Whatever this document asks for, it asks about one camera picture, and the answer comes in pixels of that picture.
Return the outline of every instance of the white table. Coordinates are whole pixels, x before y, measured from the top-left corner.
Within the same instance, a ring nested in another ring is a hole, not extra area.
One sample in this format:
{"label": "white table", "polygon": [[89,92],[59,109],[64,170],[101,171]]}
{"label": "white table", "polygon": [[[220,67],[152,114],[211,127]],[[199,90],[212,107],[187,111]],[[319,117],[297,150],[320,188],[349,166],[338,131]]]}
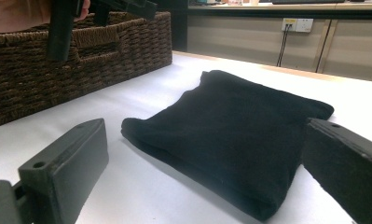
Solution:
{"label": "white table", "polygon": [[[131,145],[124,118],[147,119],[199,85],[202,71],[221,69],[266,86],[321,100],[330,120],[372,141],[372,82],[173,53],[170,66],[0,126],[0,179],[78,123],[104,118],[110,162],[77,223],[258,223],[205,187]],[[351,224],[351,218],[300,166],[268,224]]]}

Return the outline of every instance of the basket handle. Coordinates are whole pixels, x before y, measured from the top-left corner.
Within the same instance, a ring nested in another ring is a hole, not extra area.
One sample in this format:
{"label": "basket handle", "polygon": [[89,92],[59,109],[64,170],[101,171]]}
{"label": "basket handle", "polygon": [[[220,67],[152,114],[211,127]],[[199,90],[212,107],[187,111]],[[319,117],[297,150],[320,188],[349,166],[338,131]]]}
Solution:
{"label": "basket handle", "polygon": [[[79,61],[87,62],[91,59],[116,57],[118,56],[118,49],[116,43],[119,42],[118,27],[117,26],[106,26],[106,27],[93,27],[86,29],[74,30],[72,32],[72,39],[76,43],[78,49],[77,58]],[[113,43],[109,48],[103,46]],[[96,48],[94,53],[87,53],[83,55],[83,49]]]}

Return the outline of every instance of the power cord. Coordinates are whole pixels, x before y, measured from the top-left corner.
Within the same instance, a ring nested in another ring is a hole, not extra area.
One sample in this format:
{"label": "power cord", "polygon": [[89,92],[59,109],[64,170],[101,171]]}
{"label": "power cord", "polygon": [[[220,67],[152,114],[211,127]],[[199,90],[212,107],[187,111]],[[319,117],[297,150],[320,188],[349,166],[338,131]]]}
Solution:
{"label": "power cord", "polygon": [[285,24],[283,39],[282,39],[282,49],[281,49],[281,52],[279,54],[278,62],[276,62],[276,66],[278,66],[278,67],[282,66],[282,57],[283,57],[283,53],[284,53],[285,43],[287,41],[288,32],[289,32],[289,30],[292,26],[293,26],[293,24]]}

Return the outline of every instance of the black cloth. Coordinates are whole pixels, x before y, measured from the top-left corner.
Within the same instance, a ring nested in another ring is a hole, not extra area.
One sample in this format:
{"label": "black cloth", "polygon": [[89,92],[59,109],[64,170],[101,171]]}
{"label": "black cloth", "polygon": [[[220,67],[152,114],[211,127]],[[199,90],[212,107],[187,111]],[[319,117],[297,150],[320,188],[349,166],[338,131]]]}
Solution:
{"label": "black cloth", "polygon": [[259,219],[279,209],[301,163],[307,118],[334,108],[223,71],[150,119],[124,119],[122,134]]}

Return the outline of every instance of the wicker basket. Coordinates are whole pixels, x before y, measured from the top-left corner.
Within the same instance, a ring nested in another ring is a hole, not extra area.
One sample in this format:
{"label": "wicker basket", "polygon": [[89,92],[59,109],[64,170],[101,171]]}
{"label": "wicker basket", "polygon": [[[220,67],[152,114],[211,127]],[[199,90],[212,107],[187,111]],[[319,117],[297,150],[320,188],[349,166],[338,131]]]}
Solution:
{"label": "wicker basket", "polygon": [[112,12],[75,23],[69,60],[46,60],[48,27],[0,35],[0,125],[172,63],[171,14],[153,21]]}

